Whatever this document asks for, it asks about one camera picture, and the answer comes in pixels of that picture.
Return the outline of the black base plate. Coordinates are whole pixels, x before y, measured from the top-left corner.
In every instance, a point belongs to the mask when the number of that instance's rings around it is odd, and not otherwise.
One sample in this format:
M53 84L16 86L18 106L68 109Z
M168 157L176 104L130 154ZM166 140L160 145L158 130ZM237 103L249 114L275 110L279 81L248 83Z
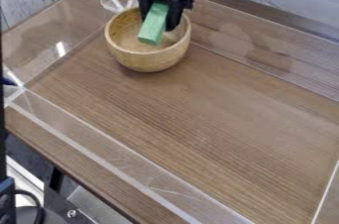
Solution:
M44 224L96 224L52 189L44 189Z

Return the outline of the brown wooden bowl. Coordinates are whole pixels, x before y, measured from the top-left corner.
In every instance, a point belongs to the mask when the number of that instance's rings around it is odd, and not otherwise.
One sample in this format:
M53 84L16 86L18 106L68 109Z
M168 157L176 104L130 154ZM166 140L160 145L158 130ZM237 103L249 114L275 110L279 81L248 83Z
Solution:
M157 72L172 67L186 53L192 36L190 20L182 15L177 28L162 35L157 46L137 41L140 26L137 8L114 15L104 27L108 50L124 67L138 72Z

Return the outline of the green rectangular block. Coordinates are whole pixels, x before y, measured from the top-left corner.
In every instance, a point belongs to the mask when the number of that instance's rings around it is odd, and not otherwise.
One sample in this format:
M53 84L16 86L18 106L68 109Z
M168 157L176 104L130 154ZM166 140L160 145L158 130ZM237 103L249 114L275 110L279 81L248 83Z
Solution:
M166 2L153 2L137 34L137 41L145 45L157 46L165 31L165 20L169 5Z

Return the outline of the clear acrylic tray wall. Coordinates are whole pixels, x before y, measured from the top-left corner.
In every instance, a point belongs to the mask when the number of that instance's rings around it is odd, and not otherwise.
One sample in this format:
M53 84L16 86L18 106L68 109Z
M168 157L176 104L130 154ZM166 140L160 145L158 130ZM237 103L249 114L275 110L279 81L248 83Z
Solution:
M339 224L339 36L196 0L182 60L113 59L98 0L2 37L6 127L134 224Z

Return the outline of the black table leg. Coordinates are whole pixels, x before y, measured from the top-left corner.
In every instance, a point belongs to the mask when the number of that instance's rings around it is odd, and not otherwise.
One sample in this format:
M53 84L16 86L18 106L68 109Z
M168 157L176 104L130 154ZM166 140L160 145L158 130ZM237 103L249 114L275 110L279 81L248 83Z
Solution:
M52 168L52 174L49 179L49 189L56 193L61 192L64 182L64 174L57 168Z

